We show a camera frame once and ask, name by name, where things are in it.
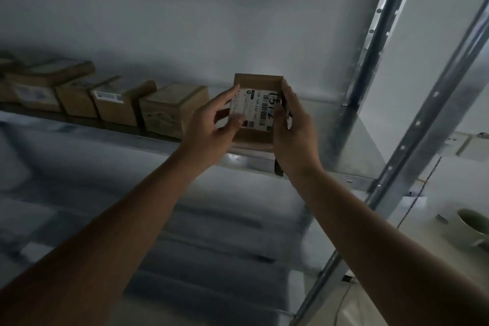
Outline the white cup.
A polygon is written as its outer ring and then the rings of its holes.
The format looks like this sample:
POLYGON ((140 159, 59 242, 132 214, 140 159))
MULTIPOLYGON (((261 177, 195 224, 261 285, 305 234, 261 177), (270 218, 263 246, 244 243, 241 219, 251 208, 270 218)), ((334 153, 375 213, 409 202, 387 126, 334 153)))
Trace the white cup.
POLYGON ((489 252, 489 218, 480 212, 461 208, 456 215, 456 242, 464 249, 481 248, 489 252))

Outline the person's right hand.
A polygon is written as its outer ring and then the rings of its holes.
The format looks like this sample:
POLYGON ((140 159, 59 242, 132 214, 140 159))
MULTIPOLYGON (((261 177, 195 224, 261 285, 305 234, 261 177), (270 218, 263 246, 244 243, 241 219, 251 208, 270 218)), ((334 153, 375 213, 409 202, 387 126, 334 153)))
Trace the person's right hand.
POLYGON ((323 171, 323 168, 311 116, 285 79, 282 80, 282 92, 290 112, 290 137, 273 136, 273 151, 278 165, 294 184, 312 172, 323 171))

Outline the person's left forearm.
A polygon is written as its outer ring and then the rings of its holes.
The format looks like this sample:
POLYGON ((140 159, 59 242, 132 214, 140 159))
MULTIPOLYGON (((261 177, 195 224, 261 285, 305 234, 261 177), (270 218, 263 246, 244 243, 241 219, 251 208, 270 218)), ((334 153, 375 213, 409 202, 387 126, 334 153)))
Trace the person's left forearm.
POLYGON ((103 326, 209 152, 179 147, 125 197, 0 291, 0 326, 103 326))

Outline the wide cardboard box with label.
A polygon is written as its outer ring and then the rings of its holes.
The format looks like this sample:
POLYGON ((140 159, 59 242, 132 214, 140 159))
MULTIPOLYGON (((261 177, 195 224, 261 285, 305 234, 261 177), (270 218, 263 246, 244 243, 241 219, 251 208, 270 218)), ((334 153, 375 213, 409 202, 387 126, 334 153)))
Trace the wide cardboard box with label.
POLYGON ((61 113, 63 107, 58 99, 56 87, 95 71, 92 61, 55 58, 9 69, 5 72, 5 78, 24 107, 61 113))

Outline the grey metal shelving rack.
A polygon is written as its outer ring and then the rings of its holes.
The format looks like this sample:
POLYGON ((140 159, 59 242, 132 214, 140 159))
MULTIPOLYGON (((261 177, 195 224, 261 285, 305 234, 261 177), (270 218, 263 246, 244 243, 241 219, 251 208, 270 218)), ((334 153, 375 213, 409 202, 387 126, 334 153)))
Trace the grey metal shelving rack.
MULTIPOLYGON (((404 0, 0 0, 0 53, 28 65, 56 58, 92 61, 102 72, 158 85, 188 82, 210 91, 235 73, 283 75, 319 131, 321 162, 393 211, 388 197, 454 130, 442 100, 417 105, 388 164, 358 117, 394 10, 404 0)), ((177 207, 127 293, 202 314, 209 323, 299 326, 339 284, 333 249, 305 251, 312 214, 278 176, 268 151, 234 148, 177 207)))

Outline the plain cardboard box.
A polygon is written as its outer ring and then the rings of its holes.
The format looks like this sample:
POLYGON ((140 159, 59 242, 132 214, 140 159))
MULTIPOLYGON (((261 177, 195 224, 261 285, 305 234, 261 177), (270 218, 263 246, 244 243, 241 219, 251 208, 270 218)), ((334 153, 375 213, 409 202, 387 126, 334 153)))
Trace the plain cardboard box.
POLYGON ((145 129, 151 133, 182 139, 194 112, 209 100, 207 86, 169 84, 139 99, 145 129))

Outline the narrow cardboard box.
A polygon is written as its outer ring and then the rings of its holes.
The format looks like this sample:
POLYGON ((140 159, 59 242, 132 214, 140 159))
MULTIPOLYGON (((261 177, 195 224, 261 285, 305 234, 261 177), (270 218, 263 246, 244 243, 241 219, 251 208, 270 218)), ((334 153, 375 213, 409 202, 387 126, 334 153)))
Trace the narrow cardboard box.
POLYGON ((55 87, 56 94, 68 115, 95 118, 99 117, 92 90, 119 78, 115 74, 90 74, 81 76, 55 87))

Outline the person's left hand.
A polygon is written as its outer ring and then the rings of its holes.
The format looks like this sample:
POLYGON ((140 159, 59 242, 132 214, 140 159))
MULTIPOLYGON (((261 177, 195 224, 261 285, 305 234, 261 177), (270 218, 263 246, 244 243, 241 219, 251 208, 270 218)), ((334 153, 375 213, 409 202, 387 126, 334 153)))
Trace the person's left hand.
POLYGON ((197 174, 215 165, 232 144, 236 133, 219 133, 217 128, 225 125, 227 120, 220 120, 216 125, 216 113, 229 113, 230 110, 224 106, 239 88, 239 85, 235 85, 218 94, 192 116, 175 154, 197 174))

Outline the person's right forearm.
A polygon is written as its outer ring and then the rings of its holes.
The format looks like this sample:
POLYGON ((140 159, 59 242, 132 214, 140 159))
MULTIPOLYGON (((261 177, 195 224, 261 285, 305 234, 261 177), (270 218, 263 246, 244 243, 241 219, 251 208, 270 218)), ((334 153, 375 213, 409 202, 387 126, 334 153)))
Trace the person's right forearm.
POLYGON ((489 326, 489 297, 316 165, 285 168, 389 326, 489 326))

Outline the small labelled cardboard box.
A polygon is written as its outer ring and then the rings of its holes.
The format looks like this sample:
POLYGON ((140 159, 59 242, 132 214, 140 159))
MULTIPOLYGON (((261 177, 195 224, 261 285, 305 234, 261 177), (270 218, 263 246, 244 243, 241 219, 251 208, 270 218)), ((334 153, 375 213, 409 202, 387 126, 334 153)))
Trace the small labelled cardboard box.
POLYGON ((235 74, 239 91, 230 101, 229 115, 245 117, 232 145, 237 148, 273 152, 274 107, 283 100, 282 76, 235 74))

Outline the cardboard box with white label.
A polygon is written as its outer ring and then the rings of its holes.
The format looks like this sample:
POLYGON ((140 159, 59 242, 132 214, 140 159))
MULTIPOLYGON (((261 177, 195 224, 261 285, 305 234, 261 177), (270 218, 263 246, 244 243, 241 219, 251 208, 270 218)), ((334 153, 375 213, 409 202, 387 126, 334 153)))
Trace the cardboard box with white label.
POLYGON ((139 100, 156 91, 153 80, 118 76, 91 90, 100 118, 106 122, 142 127, 139 100))

